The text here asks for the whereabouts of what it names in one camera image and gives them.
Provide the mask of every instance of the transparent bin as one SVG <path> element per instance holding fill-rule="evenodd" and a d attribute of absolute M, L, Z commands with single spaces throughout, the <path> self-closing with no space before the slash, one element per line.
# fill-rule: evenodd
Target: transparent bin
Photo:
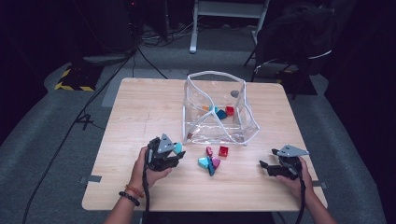
<path fill-rule="evenodd" d="M 247 145 L 260 130 L 245 80 L 205 71 L 188 75 L 184 89 L 183 144 Z"/>

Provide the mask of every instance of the person's left hand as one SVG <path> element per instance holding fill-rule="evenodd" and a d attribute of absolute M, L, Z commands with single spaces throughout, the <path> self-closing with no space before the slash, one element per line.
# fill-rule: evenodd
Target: person's left hand
<path fill-rule="evenodd" d="M 147 150 L 148 150 L 147 147 L 142 147 L 140 149 L 139 158 L 137 158 L 137 161 L 134 163 L 134 169 L 132 170 L 131 180 L 129 181 L 129 186 L 139 190 L 139 192 L 144 192 L 142 176 L 143 176 L 143 166 L 145 164 L 145 157 Z M 157 180 L 166 177 L 171 172 L 172 172 L 172 168 L 168 168 L 161 172 L 156 172 L 147 169 L 146 174 L 148 179 L 148 187 L 151 188 Z"/>

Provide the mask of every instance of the forearm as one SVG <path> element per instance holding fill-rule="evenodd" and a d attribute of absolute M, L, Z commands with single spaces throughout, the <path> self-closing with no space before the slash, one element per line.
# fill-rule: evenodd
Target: forearm
<path fill-rule="evenodd" d="M 314 192 L 306 195 L 305 204 L 316 224 L 337 223 Z"/>
<path fill-rule="evenodd" d="M 133 192 L 125 191 L 129 195 L 138 198 Z M 132 217 L 134 213 L 134 203 L 131 202 L 126 197 L 121 197 L 117 201 L 116 205 L 114 205 L 113 210 L 111 210 L 110 215 L 107 217 L 105 224 L 114 224 L 114 223 L 131 223 Z"/>

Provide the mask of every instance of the gray carpet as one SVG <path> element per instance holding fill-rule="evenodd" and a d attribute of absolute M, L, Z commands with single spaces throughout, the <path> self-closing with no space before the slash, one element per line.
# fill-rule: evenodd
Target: gray carpet
<path fill-rule="evenodd" d="M 198 51 L 194 55 L 189 54 L 189 36 L 166 47 L 140 48 L 162 71 L 195 73 L 215 70 L 249 80 L 253 61 L 246 68 L 242 65 L 254 47 L 250 30 L 205 30 L 198 36 Z M 93 95 L 88 91 L 53 89 L 66 66 L 49 74 L 45 82 L 49 93 L 21 120 L 0 148 L 0 223 L 22 222 L 24 209 L 38 180 L 76 115 Z M 97 87 L 110 78 L 116 67 L 105 68 Z M 152 70 L 152 67 L 136 53 L 134 60 L 122 68 L 121 76 L 131 76 L 132 72 L 137 75 L 138 71 L 144 70 Z M 329 186 L 324 193 L 330 212 L 339 223 L 386 223 L 375 182 L 323 96 L 327 80 L 322 76 L 311 79 L 318 95 L 298 95 L 296 100 L 290 100 L 290 105 L 318 177 Z M 111 112 L 111 100 L 104 103 L 108 97 L 106 93 L 107 89 L 86 109 L 94 124 L 102 128 L 106 127 Z M 75 125 L 68 135 L 37 191 L 26 223 L 101 223 L 108 214 L 107 211 L 86 211 L 81 207 L 85 185 L 79 180 L 91 174 L 104 134 L 104 130 L 93 125 L 85 131 L 82 127 L 83 124 Z M 288 223 L 294 223 L 297 218 L 296 212 L 282 215 Z M 141 213 L 136 213 L 134 223 L 140 216 Z M 274 218 L 276 223 L 281 223 L 277 215 Z M 308 212 L 302 223 L 313 223 Z"/>

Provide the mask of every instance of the wooden table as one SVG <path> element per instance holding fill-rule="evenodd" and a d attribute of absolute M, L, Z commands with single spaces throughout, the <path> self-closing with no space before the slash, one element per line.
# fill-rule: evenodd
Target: wooden table
<path fill-rule="evenodd" d="M 125 78 L 120 85 L 82 206 L 111 210 L 129 181 L 134 161 L 149 140 L 166 133 L 182 141 L 185 80 Z M 268 176 L 259 160 L 278 164 L 271 149 L 285 145 L 305 148 L 289 101 L 281 85 L 247 83 L 247 98 L 260 132 L 246 147 L 229 146 L 228 157 L 213 176 L 198 165 L 205 145 L 186 145 L 185 157 L 165 179 L 150 189 L 150 211 L 298 211 L 290 190 Z M 211 146 L 214 154 L 219 146 Z M 304 156 L 317 180 L 312 162 Z M 320 187 L 316 194 L 327 206 Z M 145 200 L 136 209 L 144 210 Z"/>

